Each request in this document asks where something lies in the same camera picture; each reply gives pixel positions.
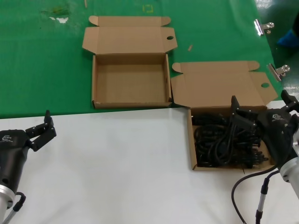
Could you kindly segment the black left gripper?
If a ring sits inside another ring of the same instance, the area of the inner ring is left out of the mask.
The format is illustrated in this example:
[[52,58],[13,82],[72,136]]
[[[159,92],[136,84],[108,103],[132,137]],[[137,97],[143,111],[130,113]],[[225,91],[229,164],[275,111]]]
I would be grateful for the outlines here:
[[17,192],[28,155],[29,137],[37,137],[30,148],[37,152],[57,136],[54,122],[47,110],[42,124],[24,130],[0,132],[0,184]]

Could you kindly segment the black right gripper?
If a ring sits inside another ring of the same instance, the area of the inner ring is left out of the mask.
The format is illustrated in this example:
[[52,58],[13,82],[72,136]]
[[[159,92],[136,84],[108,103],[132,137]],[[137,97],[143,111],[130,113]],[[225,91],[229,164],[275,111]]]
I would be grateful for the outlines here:
[[236,96],[232,96],[230,107],[232,124],[244,130],[255,130],[258,126],[262,141],[277,167],[282,167],[296,157],[293,137],[299,129],[299,117],[290,114],[292,111],[299,113],[298,100],[286,90],[282,90],[281,98],[285,106],[280,109],[268,109],[259,114],[241,108]]

